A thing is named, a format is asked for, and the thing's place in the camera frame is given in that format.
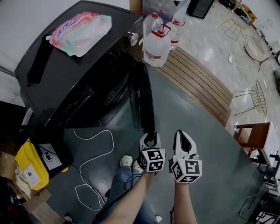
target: black strap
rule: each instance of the black strap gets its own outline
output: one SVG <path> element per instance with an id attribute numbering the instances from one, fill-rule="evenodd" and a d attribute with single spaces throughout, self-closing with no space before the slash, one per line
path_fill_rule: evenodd
<path id="1" fill-rule="evenodd" d="M 46 64 L 54 48 L 54 46 L 46 40 L 46 36 L 49 35 L 50 34 L 47 34 L 42 37 L 42 42 L 39 46 L 34 62 L 27 74 L 28 86 L 30 86 L 32 83 L 41 82 L 41 78 L 45 70 Z"/>

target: jeans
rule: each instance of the jeans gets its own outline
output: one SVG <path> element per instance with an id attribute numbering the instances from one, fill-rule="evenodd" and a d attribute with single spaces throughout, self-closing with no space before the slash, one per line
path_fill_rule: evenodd
<path id="1" fill-rule="evenodd" d="M 113 181 L 112 181 L 112 186 L 110 190 L 110 195 L 103 206 L 103 208 L 106 208 L 108 204 L 110 204 L 113 200 L 121 196 L 124 192 L 125 189 L 123 185 L 126 183 L 127 179 L 133 175 L 133 174 L 139 174 L 140 172 L 138 170 L 132 170 L 130 166 L 123 166 L 120 168 L 120 170 L 115 174 Z M 126 184 L 126 190 L 129 190 L 132 188 L 137 181 L 139 180 L 140 177 L 130 177 L 130 180 L 134 178 L 132 181 Z M 101 223 L 115 208 L 119 201 L 116 201 L 113 203 L 104 213 L 102 213 L 102 210 L 100 211 L 102 214 L 100 216 L 97 216 L 97 221 L 96 223 L 99 224 Z M 143 201 L 142 206 L 135 218 L 134 224 L 157 224 L 156 217 L 148 204 L 146 200 Z"/>

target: white cable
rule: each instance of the white cable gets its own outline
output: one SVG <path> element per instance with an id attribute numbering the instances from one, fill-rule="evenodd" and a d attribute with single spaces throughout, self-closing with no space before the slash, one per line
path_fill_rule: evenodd
<path id="1" fill-rule="evenodd" d="M 88 207 L 87 205 L 85 205 L 84 203 L 82 203 L 82 202 L 81 202 L 81 203 L 82 203 L 84 206 L 86 206 L 87 208 L 89 208 L 90 210 L 92 210 L 92 211 L 98 211 L 98 210 L 100 210 L 100 209 L 102 208 L 102 205 L 101 205 L 101 203 L 100 203 L 100 199 L 102 200 L 103 204 L 105 204 L 105 202 L 104 202 L 104 200 L 103 200 L 101 194 L 100 194 L 95 188 L 91 187 L 89 184 L 87 184 L 87 183 L 84 181 L 83 176 L 81 175 L 81 167 L 82 167 L 83 165 L 85 165 L 86 163 L 88 163 L 88 162 L 94 160 L 94 159 L 97 159 L 97 158 L 99 158 L 99 157 L 101 157 L 101 156 L 105 156 L 105 155 L 111 153 L 111 152 L 114 150 L 114 138 L 113 138 L 112 133 L 111 133 L 109 130 L 103 130 L 103 131 L 99 132 L 98 134 L 94 135 L 94 136 L 91 137 L 91 138 L 81 138 L 81 137 L 79 137 L 79 136 L 76 134 L 74 128 L 73 128 L 73 131 L 74 131 L 74 134 L 75 134 L 79 139 L 82 139 L 82 140 L 90 140 L 90 139 L 93 139 L 93 138 L 95 138 L 97 135 L 99 135 L 99 134 L 101 134 L 101 133 L 103 133 L 103 132 L 106 132 L 106 131 L 109 132 L 109 133 L 111 134 L 111 137 L 112 137 L 112 144 L 113 144 L 113 146 L 112 146 L 111 151 L 109 151 L 109 152 L 107 152 L 107 153 L 104 153 L 104 154 L 101 154 L 101 155 L 99 155 L 99 156 L 96 156 L 96 157 L 94 157 L 94 158 L 92 158 L 92 159 L 90 159 L 90 160 L 87 160 L 87 161 L 85 161 L 85 162 L 80 166 L 80 169 L 79 169 L 79 170 L 80 170 L 80 177 L 82 178 L 82 181 L 84 182 L 84 184 L 80 184 L 80 185 L 77 185 L 77 186 L 75 187 L 75 191 L 76 191 L 78 200 L 79 200 L 80 202 L 81 202 L 81 200 L 80 200 L 79 195 L 78 195 L 78 192 L 77 192 L 77 187 L 80 187 L 80 186 L 83 186 L 83 185 L 87 185 L 88 187 L 90 187 L 90 188 L 92 189 L 92 191 L 98 196 L 98 202 L 99 202 L 100 208 L 99 208 L 99 209 L 92 209 L 92 208 Z"/>

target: person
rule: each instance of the person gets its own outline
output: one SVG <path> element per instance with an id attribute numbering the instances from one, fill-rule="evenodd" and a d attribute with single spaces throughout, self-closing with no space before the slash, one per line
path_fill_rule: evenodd
<path id="1" fill-rule="evenodd" d="M 231 10 L 231 13 L 234 13 L 234 11 L 235 11 L 238 7 L 241 7 L 242 0 L 233 0 L 233 2 L 235 3 L 235 5 L 234 5 L 234 8 Z"/>
<path id="2" fill-rule="evenodd" d="M 218 3 L 218 2 L 219 2 L 219 0 L 215 0 L 214 4 L 213 4 L 213 7 L 215 7 L 216 3 Z"/>
<path id="3" fill-rule="evenodd" d="M 157 219 L 150 205 L 145 200 L 150 185 L 155 178 L 154 172 L 143 172 L 130 156 L 124 156 L 120 161 L 120 169 L 115 174 L 110 194 L 103 210 L 97 215 L 97 224 L 157 224 Z M 130 189 L 118 201 L 124 189 Z M 175 182 L 174 223 L 196 224 L 196 217 L 189 194 L 188 183 Z"/>

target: washing machine door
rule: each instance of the washing machine door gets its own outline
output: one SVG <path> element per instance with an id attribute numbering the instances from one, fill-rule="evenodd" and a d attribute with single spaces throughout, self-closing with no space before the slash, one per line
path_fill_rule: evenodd
<path id="1" fill-rule="evenodd" d="M 129 85 L 133 126 L 154 137 L 154 105 L 149 73 L 143 62 L 135 62 Z"/>

